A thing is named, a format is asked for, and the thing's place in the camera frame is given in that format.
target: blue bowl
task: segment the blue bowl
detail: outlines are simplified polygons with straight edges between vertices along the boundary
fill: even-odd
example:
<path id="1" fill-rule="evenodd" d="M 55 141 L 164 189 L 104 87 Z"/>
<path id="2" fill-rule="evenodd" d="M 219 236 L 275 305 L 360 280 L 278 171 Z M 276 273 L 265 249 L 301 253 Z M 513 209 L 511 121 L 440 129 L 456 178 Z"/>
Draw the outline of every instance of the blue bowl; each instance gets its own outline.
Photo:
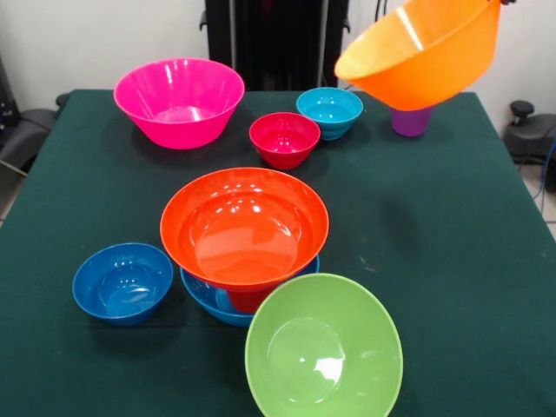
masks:
<path id="1" fill-rule="evenodd" d="M 317 122 L 321 138 L 339 139 L 363 112 L 363 102 L 350 91 L 333 87 L 309 89 L 297 98 L 297 111 Z"/>
<path id="2" fill-rule="evenodd" d="M 319 272 L 321 260 L 317 255 L 297 276 Z M 248 328 L 253 320 L 253 314 L 245 314 L 237 311 L 229 302 L 228 293 L 208 285 L 206 282 L 197 280 L 180 268 L 182 281 L 195 301 L 210 315 L 232 326 Z"/>
<path id="3" fill-rule="evenodd" d="M 168 293 L 170 259 L 144 243 L 122 243 L 92 255 L 73 279 L 73 297 L 86 313 L 119 326 L 149 318 Z"/>

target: orange bowl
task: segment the orange bowl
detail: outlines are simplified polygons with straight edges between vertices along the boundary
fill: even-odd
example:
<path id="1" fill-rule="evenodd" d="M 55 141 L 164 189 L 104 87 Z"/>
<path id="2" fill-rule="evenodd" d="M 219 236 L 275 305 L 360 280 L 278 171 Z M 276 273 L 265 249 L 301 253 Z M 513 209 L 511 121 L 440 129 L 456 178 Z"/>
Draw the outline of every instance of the orange bowl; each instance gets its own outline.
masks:
<path id="1" fill-rule="evenodd" d="M 335 74 L 397 110 L 432 107 L 490 66 L 500 0 L 410 0 L 340 56 Z"/>
<path id="2" fill-rule="evenodd" d="M 319 254 L 328 224 L 324 202 L 306 183 L 271 169 L 232 168 L 180 189 L 160 230 L 180 267 L 252 313 Z"/>

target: lime green bowl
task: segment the lime green bowl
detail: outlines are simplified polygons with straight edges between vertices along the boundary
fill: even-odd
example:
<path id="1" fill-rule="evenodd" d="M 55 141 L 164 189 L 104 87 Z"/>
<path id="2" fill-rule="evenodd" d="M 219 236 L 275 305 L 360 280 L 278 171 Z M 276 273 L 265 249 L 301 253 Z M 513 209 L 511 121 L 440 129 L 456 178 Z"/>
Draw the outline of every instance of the lime green bowl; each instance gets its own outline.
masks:
<path id="1" fill-rule="evenodd" d="M 261 304 L 245 369 L 267 417 L 384 417 L 400 392 L 403 357 L 374 295 L 343 276 L 309 274 Z"/>

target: small red bowl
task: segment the small red bowl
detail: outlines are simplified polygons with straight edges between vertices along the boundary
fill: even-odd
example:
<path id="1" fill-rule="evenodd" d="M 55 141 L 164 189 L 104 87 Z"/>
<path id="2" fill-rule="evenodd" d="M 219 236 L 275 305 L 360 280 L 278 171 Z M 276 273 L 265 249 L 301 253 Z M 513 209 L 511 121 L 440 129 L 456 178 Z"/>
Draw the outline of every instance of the small red bowl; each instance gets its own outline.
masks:
<path id="1" fill-rule="evenodd" d="M 321 129 L 297 113 L 271 113 L 255 120 L 249 137 L 269 165 L 291 169 L 307 159 L 319 142 Z"/>

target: magenta bowl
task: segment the magenta bowl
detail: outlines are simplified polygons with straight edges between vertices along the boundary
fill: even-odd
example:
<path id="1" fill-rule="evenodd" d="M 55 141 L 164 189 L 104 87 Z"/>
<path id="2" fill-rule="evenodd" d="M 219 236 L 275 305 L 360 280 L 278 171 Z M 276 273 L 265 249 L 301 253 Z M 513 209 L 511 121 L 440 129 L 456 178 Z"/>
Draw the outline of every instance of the magenta bowl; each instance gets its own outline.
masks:
<path id="1" fill-rule="evenodd" d="M 255 120 L 249 137 L 269 165 L 291 169 L 307 159 L 319 142 L 321 129 L 297 113 L 271 113 Z"/>
<path id="2" fill-rule="evenodd" d="M 222 63 L 171 58 L 126 74 L 114 100 L 152 142 L 193 149 L 222 133 L 244 93 L 242 78 Z"/>

